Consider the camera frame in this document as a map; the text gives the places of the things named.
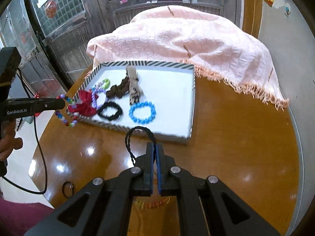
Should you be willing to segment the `person's left hand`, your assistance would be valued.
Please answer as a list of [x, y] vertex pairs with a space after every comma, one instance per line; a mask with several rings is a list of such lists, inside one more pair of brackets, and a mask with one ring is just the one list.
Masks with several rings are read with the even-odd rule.
[[5, 161], [13, 150], [23, 147], [22, 138], [16, 137], [16, 120], [2, 122], [1, 124], [1, 161]]

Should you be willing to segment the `magenta sleeve forearm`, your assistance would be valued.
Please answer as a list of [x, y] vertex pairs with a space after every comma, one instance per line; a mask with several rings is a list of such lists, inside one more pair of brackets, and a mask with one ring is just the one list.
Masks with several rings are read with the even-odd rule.
[[42, 203], [18, 203], [1, 195], [1, 235], [24, 235], [54, 211]]

